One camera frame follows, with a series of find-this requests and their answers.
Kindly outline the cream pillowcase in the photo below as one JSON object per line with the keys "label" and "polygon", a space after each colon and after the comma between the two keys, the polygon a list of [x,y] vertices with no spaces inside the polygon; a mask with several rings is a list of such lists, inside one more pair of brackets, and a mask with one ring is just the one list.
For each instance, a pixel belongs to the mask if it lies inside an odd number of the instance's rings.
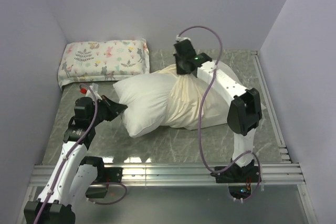
{"label": "cream pillowcase", "polygon": [[[156,73],[175,78],[175,83],[167,97],[166,114],[161,125],[196,130],[201,100],[208,84],[192,74],[178,75],[175,64]],[[229,105],[225,100],[214,89],[210,89],[202,109],[201,127],[226,124],[228,111]]]}

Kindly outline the white pillow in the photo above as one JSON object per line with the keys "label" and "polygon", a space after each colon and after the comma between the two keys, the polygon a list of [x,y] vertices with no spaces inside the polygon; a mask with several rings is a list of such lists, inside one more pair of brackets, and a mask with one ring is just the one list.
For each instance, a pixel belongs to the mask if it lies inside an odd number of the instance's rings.
{"label": "white pillow", "polygon": [[166,106],[176,78],[167,73],[133,76],[113,84],[119,103],[128,108],[122,122],[130,137],[136,138],[157,129],[166,115]]}

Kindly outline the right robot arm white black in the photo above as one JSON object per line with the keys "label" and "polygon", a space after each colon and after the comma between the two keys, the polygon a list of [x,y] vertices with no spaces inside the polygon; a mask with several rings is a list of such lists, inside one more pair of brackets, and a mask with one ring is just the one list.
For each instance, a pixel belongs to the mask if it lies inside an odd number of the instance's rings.
{"label": "right robot arm white black", "polygon": [[243,182],[250,174],[248,166],[254,159],[254,136],[262,119],[259,91],[248,89],[229,77],[207,54],[197,54],[189,38],[177,36],[174,48],[177,74],[192,74],[208,85],[201,106],[211,89],[229,106],[227,124],[234,132],[232,159],[236,165],[231,169],[231,175],[235,181]]}

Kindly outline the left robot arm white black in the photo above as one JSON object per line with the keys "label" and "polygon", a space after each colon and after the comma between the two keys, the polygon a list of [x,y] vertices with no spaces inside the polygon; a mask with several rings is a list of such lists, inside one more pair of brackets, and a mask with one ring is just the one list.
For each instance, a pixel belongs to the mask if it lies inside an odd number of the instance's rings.
{"label": "left robot arm white black", "polygon": [[64,133],[57,164],[35,201],[27,202],[27,223],[75,223],[76,206],[93,183],[103,183],[106,170],[101,157],[87,156],[95,127],[112,121],[127,109],[106,96],[82,97],[75,101],[74,116]]}

